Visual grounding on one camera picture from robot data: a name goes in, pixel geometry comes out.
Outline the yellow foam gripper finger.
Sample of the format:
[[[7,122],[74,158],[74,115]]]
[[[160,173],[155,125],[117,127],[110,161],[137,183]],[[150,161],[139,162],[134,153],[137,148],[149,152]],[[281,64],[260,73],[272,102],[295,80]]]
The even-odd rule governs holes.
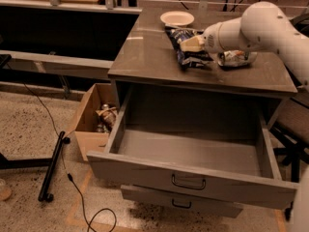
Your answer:
[[[199,52],[205,49],[205,41],[202,36],[194,36],[180,43],[182,51]]]

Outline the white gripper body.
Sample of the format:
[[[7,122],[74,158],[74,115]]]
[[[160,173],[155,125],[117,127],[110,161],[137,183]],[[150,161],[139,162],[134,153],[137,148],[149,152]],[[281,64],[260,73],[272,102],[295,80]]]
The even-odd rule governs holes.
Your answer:
[[[240,18],[209,26],[203,33],[204,46],[209,53],[229,50],[252,50],[254,44],[247,40],[240,30]]]

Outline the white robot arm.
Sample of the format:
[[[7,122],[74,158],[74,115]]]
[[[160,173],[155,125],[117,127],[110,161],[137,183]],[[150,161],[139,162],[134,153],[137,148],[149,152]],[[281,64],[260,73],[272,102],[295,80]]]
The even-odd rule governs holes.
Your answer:
[[[221,53],[228,50],[275,53],[309,90],[309,38],[298,32],[281,9],[269,2],[249,6],[241,17],[217,22],[180,43],[182,51]]]

